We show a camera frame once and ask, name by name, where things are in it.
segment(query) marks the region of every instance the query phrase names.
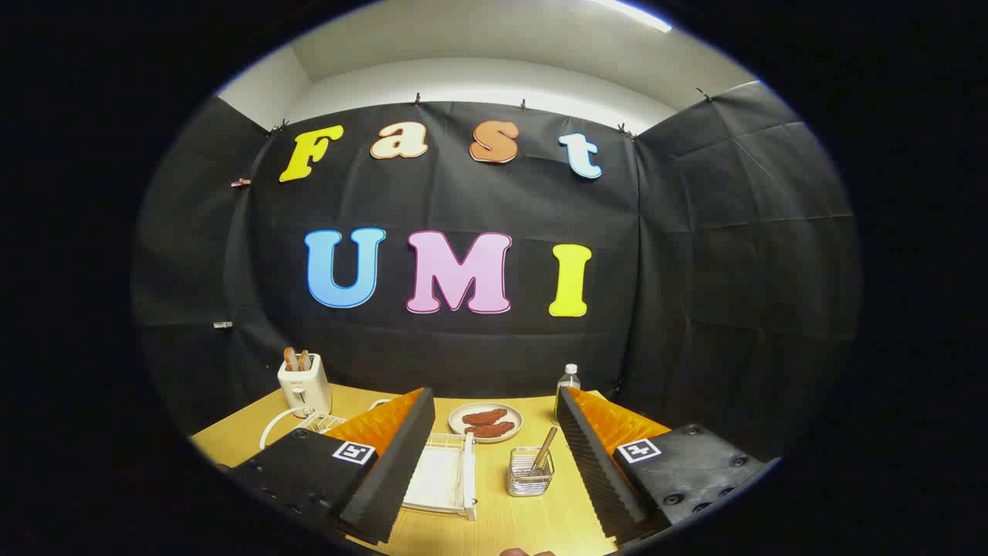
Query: blue letter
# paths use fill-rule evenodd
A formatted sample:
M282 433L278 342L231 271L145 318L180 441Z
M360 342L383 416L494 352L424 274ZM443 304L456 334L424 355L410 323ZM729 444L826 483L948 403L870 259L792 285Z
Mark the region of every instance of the blue letter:
M341 288L333 280L333 247L343 239L335 230L312 232L305 237L309 247L309 293L327 307L349 309L370 299L377 285L377 244L386 234L380 228L359 228L350 234L357 244L357 281Z
M590 163L590 152L597 154L597 146L587 142L583 134L570 134L559 138L559 142L566 145L569 152L569 166L573 171L585 178L596 179L604 172L600 166Z

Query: white wall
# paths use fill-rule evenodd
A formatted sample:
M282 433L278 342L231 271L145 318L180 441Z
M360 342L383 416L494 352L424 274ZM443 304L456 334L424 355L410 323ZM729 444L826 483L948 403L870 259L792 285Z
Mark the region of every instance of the white wall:
M312 85L290 46L275 50L226 84L217 96L266 130L282 122Z
M495 58L429 58L377 65L318 81L295 100L286 118L298 122L342 110L426 101L489 102L575 116L634 134L675 110L585 73Z

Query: power cord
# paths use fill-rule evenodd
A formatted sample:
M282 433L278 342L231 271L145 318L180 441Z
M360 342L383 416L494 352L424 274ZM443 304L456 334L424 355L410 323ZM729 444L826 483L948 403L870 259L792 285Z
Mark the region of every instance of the power cord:
M315 411L313 409L311 409L309 406L305 406L303 408L291 408L290 410L285 410L285 411L279 413L277 417L271 419L271 422L268 423L268 426L265 426L264 427L264 432L261 433L261 441L258 443L258 447L260 447L262 450L265 448L264 442L265 442L265 440L268 439L268 433L270 433L271 432L271 429L275 427L275 423L276 422L282 420L282 417L284 417L284 416L286 416L288 414L293 414L293 413L297 412L299 409L301 409L303 412L305 412L305 414L307 416L312 415L313 413L315 413Z

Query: white cable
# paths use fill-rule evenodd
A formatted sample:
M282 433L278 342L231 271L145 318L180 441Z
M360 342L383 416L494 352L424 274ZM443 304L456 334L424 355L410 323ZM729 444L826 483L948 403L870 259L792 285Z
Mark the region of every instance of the white cable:
M271 429L272 428L274 428L275 423L278 422L278 421L280 421L280 420L282 420L282 417L284 417L284 416L286 416L288 414L293 414L293 413L297 412L298 410L302 410L304 412L308 412L307 415L309 415L309 414L312 413L312 410L309 407L291 408L290 410L285 410L285 411L279 413L277 417L271 419L271 422L268 423L268 426L265 426L264 427L264 432L261 433L261 442L259 443L259 447L262 450L265 448L264 441L268 439L268 433L271 432Z

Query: letter u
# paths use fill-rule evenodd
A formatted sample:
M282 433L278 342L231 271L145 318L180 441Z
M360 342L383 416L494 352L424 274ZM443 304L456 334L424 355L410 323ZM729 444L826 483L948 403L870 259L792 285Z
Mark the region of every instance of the letter u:
M380 228L359 228L350 234L350 240L357 244L357 280L353 286L341 288L333 279L333 250L343 235L335 230L307 235L308 287L312 297L336 309L356 307L370 299L377 285L377 245L385 237Z

